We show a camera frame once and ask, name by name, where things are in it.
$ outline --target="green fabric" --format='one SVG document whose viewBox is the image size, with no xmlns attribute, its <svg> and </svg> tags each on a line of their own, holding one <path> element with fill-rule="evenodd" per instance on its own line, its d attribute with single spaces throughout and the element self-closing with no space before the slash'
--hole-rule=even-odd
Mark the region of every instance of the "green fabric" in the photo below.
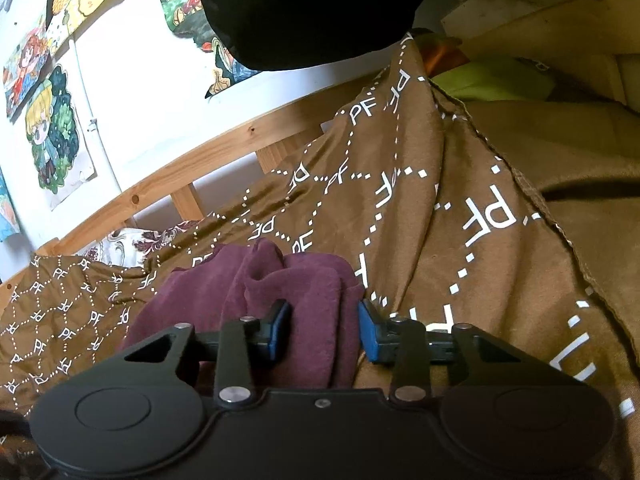
<svg viewBox="0 0 640 480">
<path fill-rule="evenodd" d="M 471 61 L 432 80 L 461 101 L 544 101 L 556 85 L 550 75 L 511 57 Z"/>
</svg>

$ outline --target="maroon cloth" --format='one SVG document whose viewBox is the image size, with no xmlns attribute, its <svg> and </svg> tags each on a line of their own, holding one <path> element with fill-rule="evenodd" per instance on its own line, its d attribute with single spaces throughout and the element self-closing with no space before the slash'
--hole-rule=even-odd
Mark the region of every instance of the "maroon cloth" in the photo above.
<svg viewBox="0 0 640 480">
<path fill-rule="evenodd" d="M 193 269 L 175 269 L 130 326 L 124 348 L 178 322 L 219 330 L 241 316 L 263 317 L 275 300 L 293 307 L 284 359 L 269 384 L 349 388 L 360 349 L 358 302 L 364 288 L 340 256 L 283 256 L 271 241 L 222 245 Z"/>
</svg>

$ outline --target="wooden rail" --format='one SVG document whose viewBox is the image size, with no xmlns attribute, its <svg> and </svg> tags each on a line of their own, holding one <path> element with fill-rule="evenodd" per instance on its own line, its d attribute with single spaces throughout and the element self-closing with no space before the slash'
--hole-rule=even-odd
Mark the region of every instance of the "wooden rail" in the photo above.
<svg viewBox="0 0 640 480">
<path fill-rule="evenodd" d="M 262 155 L 263 169 L 278 164 L 287 150 L 291 153 L 317 138 L 321 134 L 319 125 L 332 119 L 335 111 L 356 97 L 370 80 L 367 75 L 315 92 L 204 142 L 125 190 L 62 240 L 46 244 L 45 254 L 75 254 L 165 196 L 172 197 L 183 219 L 203 218 L 205 212 L 193 187 L 195 180 L 253 152 Z M 259 153 L 266 148 L 271 151 Z"/>
</svg>

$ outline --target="screw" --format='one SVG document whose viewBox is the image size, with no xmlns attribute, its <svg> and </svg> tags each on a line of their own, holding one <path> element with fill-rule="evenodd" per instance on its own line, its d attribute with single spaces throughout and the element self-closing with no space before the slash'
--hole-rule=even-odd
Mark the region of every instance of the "screw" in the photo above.
<svg viewBox="0 0 640 480">
<path fill-rule="evenodd" d="M 244 386 L 227 386 L 220 390 L 218 396 L 225 402 L 242 402 L 251 397 L 251 391 Z"/>
<path fill-rule="evenodd" d="M 404 402 L 417 402 L 418 400 L 423 400 L 426 396 L 427 392 L 420 386 L 400 386 L 394 391 L 394 397 Z"/>
</svg>

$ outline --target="circular pad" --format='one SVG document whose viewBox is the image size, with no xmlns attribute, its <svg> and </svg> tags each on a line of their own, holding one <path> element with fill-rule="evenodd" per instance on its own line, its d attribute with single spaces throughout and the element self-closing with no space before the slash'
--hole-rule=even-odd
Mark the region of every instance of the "circular pad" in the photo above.
<svg viewBox="0 0 640 480">
<path fill-rule="evenodd" d="M 500 470 L 560 474 L 587 465 L 612 435 L 607 401 L 592 388 L 460 384 L 440 405 L 449 436 Z"/>
<path fill-rule="evenodd" d="M 76 416 L 88 428 L 115 431 L 135 426 L 150 411 L 151 403 L 136 390 L 106 388 L 82 399 Z"/>
</svg>

